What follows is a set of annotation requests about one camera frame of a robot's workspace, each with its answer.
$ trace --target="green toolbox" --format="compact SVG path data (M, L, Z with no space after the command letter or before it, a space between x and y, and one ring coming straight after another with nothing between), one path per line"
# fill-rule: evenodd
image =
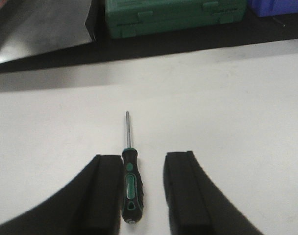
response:
M112 38L241 21L247 0L105 0Z

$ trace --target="white surface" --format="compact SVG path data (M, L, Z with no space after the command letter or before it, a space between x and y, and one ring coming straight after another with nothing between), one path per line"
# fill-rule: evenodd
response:
M126 110L145 209L121 235L170 234L164 157L186 150L265 235L298 235L298 40L0 75L0 223L120 154Z

